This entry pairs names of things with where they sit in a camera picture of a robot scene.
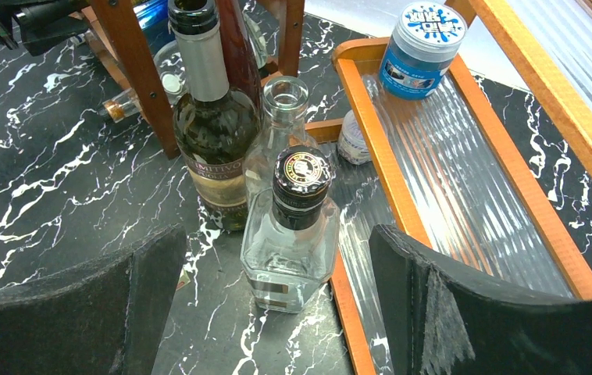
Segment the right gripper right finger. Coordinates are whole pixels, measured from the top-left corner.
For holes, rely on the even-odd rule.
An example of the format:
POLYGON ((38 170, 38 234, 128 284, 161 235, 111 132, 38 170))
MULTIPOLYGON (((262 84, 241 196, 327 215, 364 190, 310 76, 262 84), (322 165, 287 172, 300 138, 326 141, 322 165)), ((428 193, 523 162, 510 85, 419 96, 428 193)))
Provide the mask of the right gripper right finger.
POLYGON ((380 224, 369 250, 397 374, 592 374, 592 299, 492 277, 380 224))

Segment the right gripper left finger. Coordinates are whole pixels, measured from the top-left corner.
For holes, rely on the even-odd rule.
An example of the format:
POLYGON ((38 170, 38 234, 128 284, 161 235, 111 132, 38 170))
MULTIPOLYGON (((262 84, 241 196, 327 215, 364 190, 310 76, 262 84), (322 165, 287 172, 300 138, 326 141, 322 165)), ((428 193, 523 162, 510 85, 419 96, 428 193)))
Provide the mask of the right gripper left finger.
POLYGON ((0 374, 150 374, 186 252, 172 225, 0 290, 0 374))

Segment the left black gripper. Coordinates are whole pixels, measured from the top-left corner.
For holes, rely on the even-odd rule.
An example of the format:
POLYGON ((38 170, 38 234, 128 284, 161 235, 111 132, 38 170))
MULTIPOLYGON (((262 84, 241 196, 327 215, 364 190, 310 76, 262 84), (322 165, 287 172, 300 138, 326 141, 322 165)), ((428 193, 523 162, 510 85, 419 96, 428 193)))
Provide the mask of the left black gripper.
POLYGON ((87 23, 72 15, 89 1, 0 1, 0 45, 21 45, 32 55, 46 53, 59 43, 87 30, 87 23))

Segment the clear bottle gold label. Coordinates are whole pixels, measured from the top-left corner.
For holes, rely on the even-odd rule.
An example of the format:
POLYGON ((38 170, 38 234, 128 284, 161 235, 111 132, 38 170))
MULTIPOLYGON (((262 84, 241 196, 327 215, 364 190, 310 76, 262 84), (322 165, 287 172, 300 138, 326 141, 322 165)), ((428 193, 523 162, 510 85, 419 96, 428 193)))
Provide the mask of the clear bottle gold label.
POLYGON ((240 260, 260 309, 299 313, 332 276, 340 210, 317 148, 294 145, 276 158, 271 185, 249 209, 240 260))

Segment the green wine bottle brown label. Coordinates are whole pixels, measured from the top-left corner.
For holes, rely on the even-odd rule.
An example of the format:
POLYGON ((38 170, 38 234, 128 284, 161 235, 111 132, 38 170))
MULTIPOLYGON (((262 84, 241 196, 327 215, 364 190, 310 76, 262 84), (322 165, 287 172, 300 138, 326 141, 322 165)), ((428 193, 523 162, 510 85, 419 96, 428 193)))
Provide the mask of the green wine bottle brown label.
POLYGON ((243 163, 259 133, 253 101, 230 85, 214 1, 170 1, 174 33, 187 77, 173 127, 194 186, 214 224, 243 230, 248 215, 243 163))

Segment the dark red wine bottle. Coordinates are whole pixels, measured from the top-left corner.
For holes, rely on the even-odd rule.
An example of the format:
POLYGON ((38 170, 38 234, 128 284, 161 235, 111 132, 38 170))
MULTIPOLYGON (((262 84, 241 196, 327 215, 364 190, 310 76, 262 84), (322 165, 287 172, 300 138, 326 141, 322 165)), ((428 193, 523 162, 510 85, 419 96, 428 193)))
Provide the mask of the dark red wine bottle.
POLYGON ((230 85, 243 91, 261 112, 262 86, 239 1, 215 0, 226 74, 230 85))

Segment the clear glass bottle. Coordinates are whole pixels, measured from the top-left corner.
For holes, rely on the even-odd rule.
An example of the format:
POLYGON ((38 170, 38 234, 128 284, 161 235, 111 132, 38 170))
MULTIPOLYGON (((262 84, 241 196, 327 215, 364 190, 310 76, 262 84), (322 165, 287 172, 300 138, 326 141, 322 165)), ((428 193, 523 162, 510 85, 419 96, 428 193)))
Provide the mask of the clear glass bottle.
POLYGON ((306 84, 292 76, 275 77, 264 86, 262 128, 244 157, 247 203, 270 188, 277 156, 293 145, 315 148, 317 142, 305 130, 308 108, 306 84))

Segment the blue patterned bottle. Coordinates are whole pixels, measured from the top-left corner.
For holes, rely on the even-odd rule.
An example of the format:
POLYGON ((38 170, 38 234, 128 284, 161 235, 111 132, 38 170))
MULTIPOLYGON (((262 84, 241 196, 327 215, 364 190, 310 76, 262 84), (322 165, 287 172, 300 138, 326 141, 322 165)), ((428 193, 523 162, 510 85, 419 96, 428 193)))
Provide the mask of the blue patterned bottle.
POLYGON ((167 0, 132 1, 133 11, 142 30, 162 22, 168 14, 167 0))

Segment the brown wooden wine rack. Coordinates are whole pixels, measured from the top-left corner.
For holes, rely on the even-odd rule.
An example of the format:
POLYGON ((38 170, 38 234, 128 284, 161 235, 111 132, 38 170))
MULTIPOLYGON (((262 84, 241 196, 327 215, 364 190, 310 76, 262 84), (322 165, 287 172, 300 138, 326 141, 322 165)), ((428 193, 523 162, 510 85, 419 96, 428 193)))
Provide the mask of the brown wooden wine rack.
MULTIPOLYGON (((151 125, 168 159, 180 155, 173 133, 172 115, 147 39, 131 1, 90 1, 82 10, 101 46, 92 46, 112 78, 122 89, 137 94, 141 114, 151 125)), ((280 24, 278 53, 266 64, 268 78, 298 75, 305 1, 261 1, 280 24)), ((268 78, 262 79, 265 84, 268 78)))

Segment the clear bottle white label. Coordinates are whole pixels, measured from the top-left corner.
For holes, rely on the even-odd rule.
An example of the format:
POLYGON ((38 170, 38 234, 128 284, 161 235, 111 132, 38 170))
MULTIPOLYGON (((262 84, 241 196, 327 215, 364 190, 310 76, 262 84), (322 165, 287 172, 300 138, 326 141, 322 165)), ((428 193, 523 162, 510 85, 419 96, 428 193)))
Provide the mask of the clear bottle white label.
MULTIPOLYGON (((269 59, 266 39, 259 25, 245 12, 242 13, 244 23, 251 42, 251 49, 258 68, 263 68, 269 59)), ((187 78, 180 51, 175 41, 161 47, 153 58, 162 87, 170 105, 175 105, 178 99, 187 92, 187 78)), ((104 121, 118 123, 125 118, 140 112, 141 105, 133 88, 128 88, 120 94, 104 101, 98 110, 98 115, 104 121)))

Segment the orange tiered display shelf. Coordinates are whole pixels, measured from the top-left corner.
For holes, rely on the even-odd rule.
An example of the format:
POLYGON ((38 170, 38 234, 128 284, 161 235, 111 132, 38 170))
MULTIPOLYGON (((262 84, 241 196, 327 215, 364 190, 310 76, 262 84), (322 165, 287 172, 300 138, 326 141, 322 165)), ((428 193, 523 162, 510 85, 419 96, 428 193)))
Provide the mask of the orange tiered display shelf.
MULTIPOLYGON (((592 19, 574 1, 514 1, 554 62, 582 87, 592 63, 592 19)), ((544 107, 476 21, 460 50, 576 247, 592 269, 592 179, 544 107)), ((466 108, 451 77, 433 97, 407 102, 386 133, 433 248, 512 283, 552 294, 569 288, 466 108)))

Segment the small grey capped jar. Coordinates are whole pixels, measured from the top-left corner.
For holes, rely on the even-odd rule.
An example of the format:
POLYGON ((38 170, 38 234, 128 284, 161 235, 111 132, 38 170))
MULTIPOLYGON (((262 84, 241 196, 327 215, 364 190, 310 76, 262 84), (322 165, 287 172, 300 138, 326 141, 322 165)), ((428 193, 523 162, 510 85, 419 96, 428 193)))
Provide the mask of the small grey capped jar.
POLYGON ((362 165, 372 160, 365 138, 352 110, 348 111, 342 120, 337 150, 344 159, 354 165, 362 165))

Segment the blue lidded jar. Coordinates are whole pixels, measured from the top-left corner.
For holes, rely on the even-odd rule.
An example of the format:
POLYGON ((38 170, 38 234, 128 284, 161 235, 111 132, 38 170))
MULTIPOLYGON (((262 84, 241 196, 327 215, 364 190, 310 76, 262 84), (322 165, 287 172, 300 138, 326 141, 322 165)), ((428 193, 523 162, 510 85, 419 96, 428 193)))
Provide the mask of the blue lidded jar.
POLYGON ((457 56, 467 29, 463 17, 447 5, 432 1, 406 5, 380 64, 384 90, 404 100, 433 94, 457 56))

